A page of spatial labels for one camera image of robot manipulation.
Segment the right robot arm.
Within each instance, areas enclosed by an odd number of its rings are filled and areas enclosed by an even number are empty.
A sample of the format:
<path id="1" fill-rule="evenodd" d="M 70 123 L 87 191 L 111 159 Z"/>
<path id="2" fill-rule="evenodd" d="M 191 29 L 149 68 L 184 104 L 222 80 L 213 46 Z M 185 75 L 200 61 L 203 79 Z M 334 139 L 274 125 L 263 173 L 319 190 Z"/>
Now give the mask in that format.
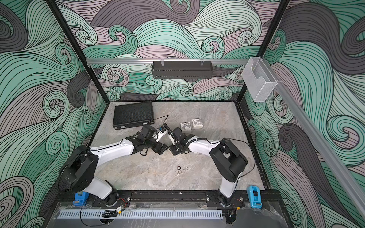
<path id="1" fill-rule="evenodd" d="M 209 156 L 221 175 L 218 200 L 229 206 L 236 191 L 238 179 L 248 165 L 247 158 L 229 138 L 210 141 L 195 135 L 186 135 L 180 128 L 167 131 L 172 142 L 169 149 L 173 155 L 199 153 Z"/>

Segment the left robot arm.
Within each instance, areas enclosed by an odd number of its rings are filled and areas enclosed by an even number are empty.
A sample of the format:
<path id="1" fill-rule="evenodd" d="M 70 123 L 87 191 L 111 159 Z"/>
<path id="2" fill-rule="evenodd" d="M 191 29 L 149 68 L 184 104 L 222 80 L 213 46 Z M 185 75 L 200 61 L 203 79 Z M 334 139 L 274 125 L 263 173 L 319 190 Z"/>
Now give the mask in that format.
<path id="1" fill-rule="evenodd" d="M 163 126 L 156 129 L 145 125 L 133 136 L 110 145 L 77 147 L 59 171 L 60 182 L 66 184 L 64 191 L 86 192 L 101 199 L 107 207 L 114 206 L 119 199 L 118 191 L 107 180 L 95 177 L 96 169 L 105 163 L 143 150 L 151 149 L 157 154 L 163 154 L 168 146 L 160 140 L 166 133 L 168 131 Z"/>

